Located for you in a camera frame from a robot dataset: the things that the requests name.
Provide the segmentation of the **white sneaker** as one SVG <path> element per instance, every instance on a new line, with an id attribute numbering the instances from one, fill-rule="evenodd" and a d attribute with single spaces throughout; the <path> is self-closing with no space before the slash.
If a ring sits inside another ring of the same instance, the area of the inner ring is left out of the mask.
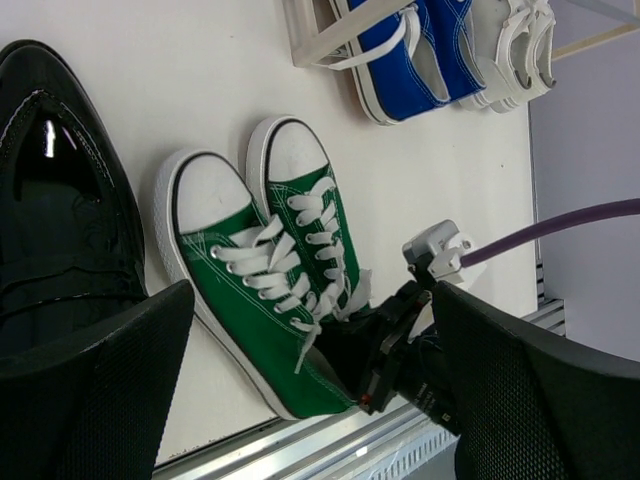
<path id="1" fill-rule="evenodd" d="M 552 73 L 552 43 L 556 19 L 548 1 L 531 1 L 533 20 L 529 27 L 524 49 L 524 72 L 530 80 L 529 87 L 491 104 L 497 113 L 507 113 L 525 105 L 554 88 Z"/>
<path id="2" fill-rule="evenodd" d="M 535 97 L 527 49 L 535 20 L 531 1 L 474 1 L 469 39 L 484 88 L 460 101 L 469 111 L 514 109 Z"/>

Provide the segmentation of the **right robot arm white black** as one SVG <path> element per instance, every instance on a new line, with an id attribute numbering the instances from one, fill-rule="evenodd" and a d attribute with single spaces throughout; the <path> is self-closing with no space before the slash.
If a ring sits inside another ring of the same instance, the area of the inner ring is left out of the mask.
<path id="1" fill-rule="evenodd" d="M 358 319 L 364 351 L 356 355 L 363 366 L 355 398 L 372 415 L 399 396 L 458 436 L 457 407 L 431 306 L 431 293 L 409 281 Z"/>

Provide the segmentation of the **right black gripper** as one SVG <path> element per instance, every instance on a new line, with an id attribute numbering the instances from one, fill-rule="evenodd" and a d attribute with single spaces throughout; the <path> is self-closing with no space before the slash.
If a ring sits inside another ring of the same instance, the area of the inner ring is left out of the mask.
<path id="1" fill-rule="evenodd" d="M 400 396 L 426 415 L 445 413 L 445 356 L 431 294 L 409 281 L 367 317 L 367 352 L 356 390 L 362 410 L 383 412 Z"/>

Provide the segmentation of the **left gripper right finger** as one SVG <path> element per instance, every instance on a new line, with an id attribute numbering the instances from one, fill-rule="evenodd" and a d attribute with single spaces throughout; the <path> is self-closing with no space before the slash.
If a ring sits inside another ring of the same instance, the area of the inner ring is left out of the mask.
<path id="1" fill-rule="evenodd" d="M 636 479 L 639 364 L 507 314 L 445 282 L 437 330 L 468 479 Z"/>

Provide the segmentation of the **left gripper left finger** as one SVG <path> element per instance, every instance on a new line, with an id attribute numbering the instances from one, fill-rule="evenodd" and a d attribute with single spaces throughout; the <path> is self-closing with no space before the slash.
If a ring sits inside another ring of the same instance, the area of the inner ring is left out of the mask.
<path id="1" fill-rule="evenodd" d="M 194 314 L 180 281 L 1 361 L 4 479 L 149 479 Z"/>

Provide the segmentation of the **cream metal shoe rack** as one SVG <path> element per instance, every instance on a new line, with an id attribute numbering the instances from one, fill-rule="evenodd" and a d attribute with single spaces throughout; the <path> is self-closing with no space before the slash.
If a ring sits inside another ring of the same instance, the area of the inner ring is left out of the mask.
<path id="1" fill-rule="evenodd" d="M 324 29 L 318 25 L 312 1 L 285 1 L 285 17 L 293 65 L 306 68 L 319 63 L 380 21 L 410 4 L 409 0 L 370 0 L 349 10 Z M 564 45 L 552 52 L 558 61 L 602 46 L 639 30 L 639 3 L 632 3 L 631 11 L 623 10 L 608 1 L 574 0 L 573 5 L 596 15 L 618 22 L 611 30 Z"/>

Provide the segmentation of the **black leather shoe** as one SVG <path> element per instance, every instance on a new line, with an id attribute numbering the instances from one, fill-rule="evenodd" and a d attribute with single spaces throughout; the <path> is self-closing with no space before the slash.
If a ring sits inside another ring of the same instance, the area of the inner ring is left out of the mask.
<path id="1" fill-rule="evenodd" d="M 88 94 L 36 40 L 1 52 L 1 353 L 143 301 L 145 246 L 125 170 Z"/>

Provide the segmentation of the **green canvas sneaker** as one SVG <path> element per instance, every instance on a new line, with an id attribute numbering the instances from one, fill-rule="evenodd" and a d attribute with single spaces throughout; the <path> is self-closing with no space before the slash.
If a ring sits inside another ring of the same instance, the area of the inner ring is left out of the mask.
<path id="1" fill-rule="evenodd" d="M 259 211 L 224 157 L 198 148 L 164 160 L 153 217 L 169 279 L 191 284 L 197 320 L 276 414 L 295 420 L 353 407 L 314 345 L 335 292 L 313 292 L 294 238 Z"/>
<path id="2" fill-rule="evenodd" d="M 329 155 L 311 127 L 293 116 L 259 122 L 245 179 L 261 212 L 278 216 L 294 239 L 312 291 L 337 290 L 330 317 L 345 322 L 368 309 L 371 272 L 359 266 Z"/>

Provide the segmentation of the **blue canvas sneaker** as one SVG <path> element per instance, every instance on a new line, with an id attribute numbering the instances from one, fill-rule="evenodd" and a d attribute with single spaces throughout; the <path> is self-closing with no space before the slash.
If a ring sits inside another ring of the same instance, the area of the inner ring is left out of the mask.
<path id="1" fill-rule="evenodd" d="M 379 125 L 402 122 L 450 101 L 424 1 L 384 18 L 320 65 L 352 72 L 366 115 Z"/>
<path id="2" fill-rule="evenodd" d="M 425 2 L 435 39 L 436 57 L 450 100 L 461 100 L 486 87 L 470 42 L 471 1 Z"/>

